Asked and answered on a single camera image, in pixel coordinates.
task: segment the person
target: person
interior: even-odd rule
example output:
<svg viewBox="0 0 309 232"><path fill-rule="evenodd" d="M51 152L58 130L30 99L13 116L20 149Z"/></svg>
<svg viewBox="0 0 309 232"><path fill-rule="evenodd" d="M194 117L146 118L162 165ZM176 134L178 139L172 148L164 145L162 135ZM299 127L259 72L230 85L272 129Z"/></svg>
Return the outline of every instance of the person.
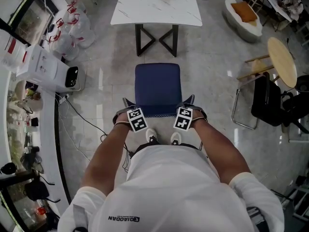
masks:
<svg viewBox="0 0 309 232"><path fill-rule="evenodd" d="M292 25L297 23L300 14L304 11L304 5L301 0L278 0L278 5L288 11L290 18L292 19ZM289 24L290 22L288 20L280 22L278 30L283 30Z"/></svg>
<svg viewBox="0 0 309 232"><path fill-rule="evenodd" d="M182 143L160 145L153 129L132 156L126 182L114 187L130 128L126 113L96 150L58 232L284 231L279 199L250 172L240 152L194 110L206 155Z"/></svg>

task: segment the wrist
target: wrist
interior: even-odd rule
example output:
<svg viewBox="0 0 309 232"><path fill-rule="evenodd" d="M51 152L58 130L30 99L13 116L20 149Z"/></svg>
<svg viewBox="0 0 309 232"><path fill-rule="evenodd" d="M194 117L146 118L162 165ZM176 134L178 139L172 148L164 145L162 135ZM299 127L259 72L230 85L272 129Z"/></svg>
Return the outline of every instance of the wrist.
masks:
<svg viewBox="0 0 309 232"><path fill-rule="evenodd" d="M113 130L124 130L129 132L129 130L131 130L131 125L129 123L116 123Z"/></svg>
<svg viewBox="0 0 309 232"><path fill-rule="evenodd" d="M199 128L203 127L203 126L206 126L208 125L208 122L204 119L198 119L196 121L194 121L192 127L195 129L195 130L198 130Z"/></svg>

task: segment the floor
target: floor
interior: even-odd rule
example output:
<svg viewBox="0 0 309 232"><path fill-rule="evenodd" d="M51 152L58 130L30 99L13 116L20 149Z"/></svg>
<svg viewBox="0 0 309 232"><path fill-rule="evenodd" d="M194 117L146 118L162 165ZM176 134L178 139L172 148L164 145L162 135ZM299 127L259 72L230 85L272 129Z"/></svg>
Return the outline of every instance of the floor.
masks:
<svg viewBox="0 0 309 232"><path fill-rule="evenodd" d="M135 30L133 25L111 26L110 21L118 0L102 0L96 14L90 16L97 39L88 49L82 50L77 64L87 73L85 89L69 97L69 101L88 121L105 132L112 129L112 117L124 108L122 98L134 101L134 69L140 63L172 62L180 65L183 99L195 94L195 105L201 106L208 115L209 123L228 137L245 157L251 171L268 188L284 192L292 180L302 174L309 160L307 144L288 143L287 134L281 127L272 127L262 121L256 130L240 127L231 121L236 89L240 73L250 71L244 60L267 53L267 40L274 36L285 42L290 36L289 47L295 56L298 75L308 69L308 52L290 28L274 32L267 24L258 43L243 41L225 22L222 16L224 0L197 0L202 27L180 26L178 56L174 58L161 44L156 43L141 57L136 56ZM168 25L145 25L157 39L169 30ZM280 80L282 90L288 89ZM241 93L236 112L238 120L254 123L250 114L253 87ZM100 143L102 133L84 122L72 108L63 103L60 106L63 123L76 146L91 159ZM162 143L168 143L173 133L174 118L150 118L148 124L154 127ZM72 141L59 121L61 154L66 181L73 197L79 188L81 178L89 163L86 157L75 149ZM199 146L195 131L182 133L183 141ZM144 131L129 133L126 140L129 150L146 142ZM121 167L116 175L116 185L126 180Z"/></svg>

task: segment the white appliance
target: white appliance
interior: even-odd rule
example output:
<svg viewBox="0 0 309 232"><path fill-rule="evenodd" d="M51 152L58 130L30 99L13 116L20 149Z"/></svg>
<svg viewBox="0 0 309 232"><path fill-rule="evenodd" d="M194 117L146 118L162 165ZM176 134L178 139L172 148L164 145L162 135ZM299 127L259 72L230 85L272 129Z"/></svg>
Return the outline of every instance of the white appliance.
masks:
<svg viewBox="0 0 309 232"><path fill-rule="evenodd" d="M82 68L69 67L37 44L26 48L16 77L59 93L82 90L85 84Z"/></svg>

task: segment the white sneaker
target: white sneaker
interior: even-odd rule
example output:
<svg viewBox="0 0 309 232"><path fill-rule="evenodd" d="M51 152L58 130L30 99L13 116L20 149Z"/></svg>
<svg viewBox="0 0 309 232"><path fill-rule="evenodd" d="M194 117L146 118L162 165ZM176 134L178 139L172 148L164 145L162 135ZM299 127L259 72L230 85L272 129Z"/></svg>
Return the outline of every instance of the white sneaker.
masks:
<svg viewBox="0 0 309 232"><path fill-rule="evenodd" d="M182 143L182 136L179 132L174 132L170 137L170 145L180 145Z"/></svg>
<svg viewBox="0 0 309 232"><path fill-rule="evenodd" d="M146 140L147 142L152 142L153 140L157 140L156 132L152 128L148 128L146 131Z"/></svg>

